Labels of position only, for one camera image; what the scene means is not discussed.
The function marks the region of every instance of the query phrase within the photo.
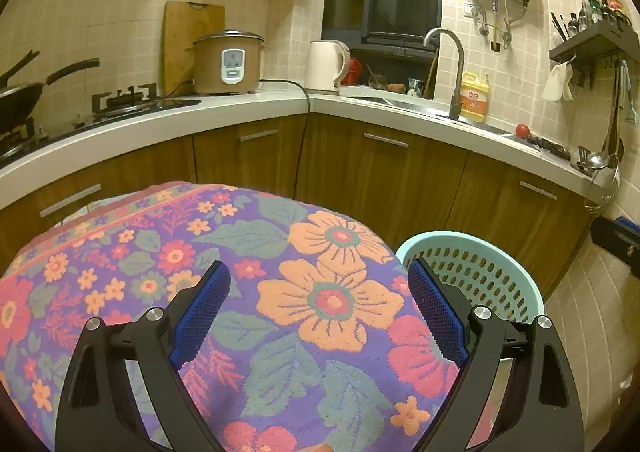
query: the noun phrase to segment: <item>white cloth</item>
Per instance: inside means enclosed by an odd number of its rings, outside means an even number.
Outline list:
[[[549,73],[545,90],[542,91],[542,98],[550,102],[557,102],[560,98],[573,100],[574,96],[571,94],[571,89],[569,89],[569,82],[572,76],[574,76],[574,69],[571,64],[568,62],[558,64]]]

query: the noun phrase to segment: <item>rice cooker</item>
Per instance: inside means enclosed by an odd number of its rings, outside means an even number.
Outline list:
[[[260,85],[264,39],[255,33],[225,29],[197,39],[194,86],[199,95],[252,93]]]

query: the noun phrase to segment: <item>wooden cutting board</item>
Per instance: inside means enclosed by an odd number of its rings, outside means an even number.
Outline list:
[[[225,29],[225,8],[168,0],[164,8],[164,38],[162,39],[162,67],[164,94],[171,93],[184,80],[193,79],[193,41],[198,37]],[[182,84],[173,96],[194,93],[192,85]]]

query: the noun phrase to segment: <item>kettle handle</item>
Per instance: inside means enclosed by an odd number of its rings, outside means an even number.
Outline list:
[[[334,44],[338,46],[338,52],[342,56],[342,68],[334,79],[334,84],[339,86],[340,82],[342,82],[344,77],[347,76],[347,73],[349,72],[349,68],[351,65],[351,52],[344,42],[340,42],[339,40],[332,40],[332,42],[334,42]]]

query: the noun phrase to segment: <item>pan handle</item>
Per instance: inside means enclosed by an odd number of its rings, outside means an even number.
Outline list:
[[[9,69],[6,73],[2,74],[0,76],[0,89],[2,89],[3,87],[7,87],[9,85],[9,78],[14,76],[18,71],[25,67],[39,54],[39,51],[34,51],[33,49],[29,50],[29,52],[24,57],[22,57],[22,59],[14,67]]]
[[[81,60],[75,64],[71,64],[70,66],[63,67],[47,77],[47,86],[50,86],[53,82],[56,82],[71,73],[75,73],[76,71],[81,71],[83,69],[89,69],[90,67],[100,67],[100,59],[89,58],[87,60]]]

